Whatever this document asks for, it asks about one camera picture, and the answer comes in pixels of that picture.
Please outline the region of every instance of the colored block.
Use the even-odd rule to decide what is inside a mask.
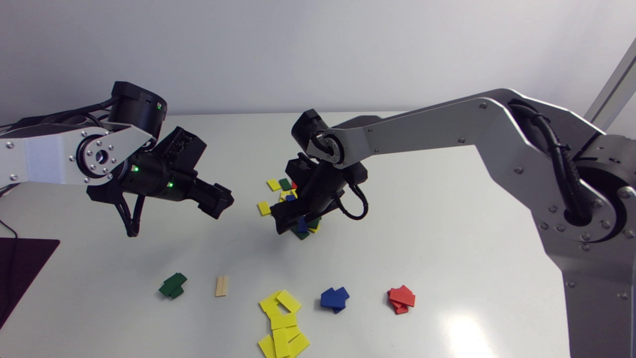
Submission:
[[[287,290],[281,291],[280,294],[276,296],[276,299],[291,313],[298,312],[298,310],[303,306]]]
[[[307,347],[309,347],[309,340],[302,333],[289,342],[289,351],[292,357],[298,356]]]
[[[309,236],[309,233],[299,233],[298,232],[298,228],[297,227],[292,227],[291,228],[292,233],[295,233],[296,236],[298,236],[299,239],[304,240]]]
[[[290,341],[293,340],[297,335],[301,333],[300,328],[298,328],[298,326],[287,327],[285,328],[285,330],[287,331],[287,339]]]
[[[181,296],[182,293],[183,293],[183,288],[181,288],[181,286],[177,286],[177,287],[175,287],[174,290],[172,290],[172,292],[170,292],[170,297],[175,299],[175,298]]]
[[[406,306],[415,306],[415,295],[404,285],[398,289],[391,289],[389,291],[389,299]]]
[[[281,180],[279,180],[279,184],[280,187],[282,188],[282,190],[291,190],[291,184],[289,183],[289,180],[287,180],[287,178],[283,178]]]
[[[405,304],[401,304],[401,303],[397,303],[397,302],[393,302],[391,300],[389,300],[389,302],[391,303],[391,305],[393,306],[394,310],[397,310],[398,308],[402,307],[402,306],[406,306]]]
[[[345,290],[344,287],[340,287],[339,289],[337,289],[335,291],[335,294],[339,295],[340,297],[342,297],[344,299],[348,299],[349,298],[349,293],[347,292],[347,290]]]
[[[270,205],[266,201],[262,201],[258,203],[257,205],[258,205],[258,210],[261,212],[262,217],[272,213],[272,211],[270,210]]]
[[[159,292],[161,292],[166,297],[171,296],[170,294],[172,293],[172,291],[177,287],[180,287],[187,280],[188,279],[183,274],[177,272],[163,282],[163,285],[159,288]]]
[[[408,307],[405,304],[401,305],[399,308],[396,308],[396,315],[400,315],[406,312],[408,312]]]
[[[276,190],[280,190],[280,184],[278,183],[276,179],[269,179],[267,181],[267,185],[270,187],[270,189],[273,192],[275,192]]]
[[[307,223],[305,222],[305,217],[301,217],[298,219],[298,232],[306,233],[307,232]]]
[[[322,307],[343,309],[345,308],[345,299],[336,294],[333,288],[330,288],[321,294],[320,305]]]
[[[290,354],[289,340],[287,339],[287,332],[284,328],[278,328],[272,330],[274,338],[274,352],[276,352],[276,358],[287,357]]]
[[[310,229],[318,229],[318,227],[320,226],[320,220],[322,219],[322,217],[317,217],[313,220],[311,220],[310,222],[307,223],[307,227]]]
[[[287,313],[286,315],[278,315],[271,318],[272,330],[278,328],[285,328],[291,326],[297,326],[295,313]]]
[[[280,308],[278,308],[278,301],[276,300],[276,296],[280,294],[280,291],[276,291],[273,294],[270,294],[267,298],[260,301],[258,304],[261,306],[261,309],[267,317],[272,319],[274,316],[282,315]]]
[[[276,358],[276,353],[274,352],[274,340],[272,336],[269,334],[265,336],[262,340],[258,341],[258,346],[261,347],[261,351],[265,358]]]

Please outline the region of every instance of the wooden block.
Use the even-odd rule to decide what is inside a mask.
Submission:
[[[280,190],[280,184],[278,183],[278,180],[276,179],[269,179],[267,181],[267,185],[270,187],[270,189],[275,192],[276,190]]]
[[[265,358],[276,358],[276,353],[274,352],[274,340],[272,336],[269,334],[265,336],[262,340],[258,341],[258,346],[261,347],[261,351]]]
[[[291,313],[298,312],[298,310],[303,306],[287,290],[281,291],[280,294],[276,296],[276,299]]]
[[[289,342],[289,352],[292,357],[297,357],[307,347],[309,347],[309,340],[302,333]]]
[[[285,330],[287,331],[287,339],[290,341],[293,340],[297,335],[301,333],[300,328],[298,328],[298,326],[286,327]]]
[[[318,230],[320,230],[320,224],[318,224],[318,226],[315,229],[313,229],[311,227],[308,227],[307,230],[309,230],[310,233],[314,233],[315,234],[315,233],[318,232]]]
[[[258,203],[258,210],[261,212],[262,217],[272,213],[272,211],[270,210],[270,205],[266,201]]]
[[[290,352],[287,330],[284,328],[274,329],[272,330],[272,334],[274,336],[274,351],[276,352],[276,358],[288,357]]]
[[[216,278],[216,291],[214,297],[227,296],[228,294],[228,276],[219,276]]]
[[[295,313],[287,313],[286,315],[278,315],[271,318],[272,330],[278,328],[286,328],[291,326],[297,326]]]

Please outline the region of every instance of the bolt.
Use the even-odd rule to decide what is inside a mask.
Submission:
[[[632,196],[632,193],[630,193],[629,189],[627,188],[620,188],[618,190],[618,197],[620,197],[621,199],[629,199]]]

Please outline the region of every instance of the table surface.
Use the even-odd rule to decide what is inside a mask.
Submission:
[[[364,220],[334,211],[304,241],[278,235],[256,203],[278,198],[265,181],[285,177],[300,151],[289,133],[298,115],[166,119],[163,135],[180,125],[208,144],[199,178],[233,191],[219,220],[192,201],[149,198],[128,238],[116,210],[80,186],[25,183],[0,199],[21,237],[62,242],[0,331],[0,357],[261,357],[258,301],[280,289],[303,304],[311,345],[300,357],[569,356],[561,274],[474,147],[366,159]],[[349,190],[343,202],[361,210]],[[185,293],[165,299],[157,290],[175,272]],[[216,298],[219,275],[229,289]],[[417,301],[395,315],[386,292],[402,284]],[[321,308],[321,292],[341,286],[347,308]]]

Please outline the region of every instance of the stack of blocks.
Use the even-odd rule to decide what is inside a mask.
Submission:
[[[163,285],[159,288],[159,292],[166,297],[172,297],[175,299],[183,293],[181,285],[187,280],[188,279],[182,273],[177,272],[163,282]]]
[[[415,307],[415,295],[406,286],[390,289],[387,293],[396,315],[408,312],[408,307]]]
[[[282,191],[280,192],[279,203],[282,203],[283,201],[293,201],[298,199],[298,195],[296,193],[296,189],[298,187],[296,186],[296,183],[289,183],[289,180],[287,178],[283,178],[280,180],[269,179],[267,181],[267,185],[273,192],[282,189]],[[267,201],[258,203],[258,210],[263,217],[272,213],[272,210],[270,209]],[[309,236],[309,233],[315,234],[320,229],[321,218],[322,217],[317,217],[311,222],[306,222],[305,217],[302,217],[298,220],[298,225],[292,227],[291,230],[299,239],[304,240]]]
[[[349,293],[344,287],[340,287],[334,290],[333,287],[323,292],[320,296],[320,305],[322,307],[328,307],[333,310],[333,313],[338,313],[344,310],[345,301],[349,298]]]
[[[296,312],[302,305],[287,290],[276,291],[259,304],[272,328],[271,335],[258,341],[265,358],[295,358],[309,346],[309,340],[296,322]],[[283,313],[279,304],[289,313]]]

